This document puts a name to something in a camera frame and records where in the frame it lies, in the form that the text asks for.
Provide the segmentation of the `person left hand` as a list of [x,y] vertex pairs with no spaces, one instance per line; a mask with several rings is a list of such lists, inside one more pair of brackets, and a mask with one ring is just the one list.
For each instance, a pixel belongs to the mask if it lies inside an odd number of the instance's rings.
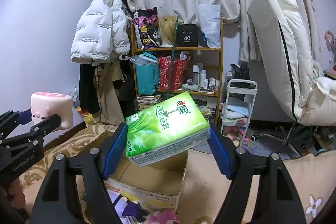
[[13,208],[18,210],[25,208],[26,199],[18,178],[16,178],[7,188],[1,186],[1,192],[9,199]]

